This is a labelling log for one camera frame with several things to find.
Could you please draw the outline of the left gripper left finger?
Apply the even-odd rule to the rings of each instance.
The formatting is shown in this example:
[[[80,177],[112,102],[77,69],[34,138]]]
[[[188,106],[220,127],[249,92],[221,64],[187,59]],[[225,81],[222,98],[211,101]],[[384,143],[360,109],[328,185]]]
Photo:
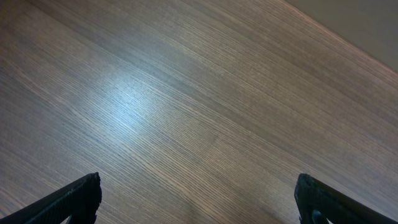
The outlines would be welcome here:
[[[94,224],[102,201],[99,173],[90,173],[1,219],[1,224]]]

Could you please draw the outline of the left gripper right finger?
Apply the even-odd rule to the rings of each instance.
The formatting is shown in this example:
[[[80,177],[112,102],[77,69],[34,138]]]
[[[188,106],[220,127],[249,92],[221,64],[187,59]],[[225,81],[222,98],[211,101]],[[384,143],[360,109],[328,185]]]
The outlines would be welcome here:
[[[397,224],[308,174],[298,176],[294,197],[301,224]]]

